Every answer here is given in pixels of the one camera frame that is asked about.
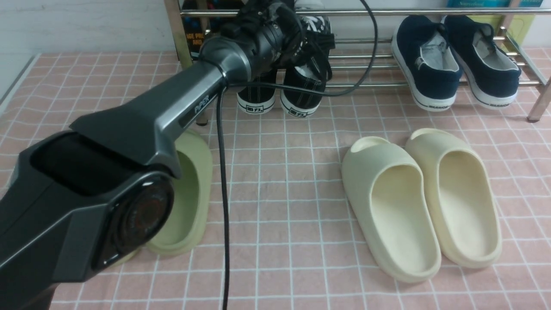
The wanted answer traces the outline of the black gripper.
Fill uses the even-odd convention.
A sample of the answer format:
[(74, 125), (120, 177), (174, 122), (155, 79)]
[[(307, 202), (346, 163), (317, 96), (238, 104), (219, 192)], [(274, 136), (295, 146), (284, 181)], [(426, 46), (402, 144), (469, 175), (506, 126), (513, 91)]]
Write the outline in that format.
[(327, 82), (333, 72), (329, 53), (336, 46), (329, 19), (299, 15), (297, 9), (315, 8), (297, 0), (250, 0), (237, 16), (220, 28), (225, 40), (235, 43), (244, 68), (232, 68), (229, 82), (251, 82), (271, 69), (302, 68), (315, 79)]

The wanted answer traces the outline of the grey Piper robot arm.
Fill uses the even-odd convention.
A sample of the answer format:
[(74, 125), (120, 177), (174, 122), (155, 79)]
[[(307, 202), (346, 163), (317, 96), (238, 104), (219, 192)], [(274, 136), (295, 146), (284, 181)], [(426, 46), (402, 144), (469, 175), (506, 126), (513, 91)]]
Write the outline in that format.
[(289, 0), (250, 0), (189, 68), (19, 153), (1, 199), (1, 308), (47, 310), (157, 234), (182, 172), (175, 141), (228, 87), (307, 63), (334, 37)]

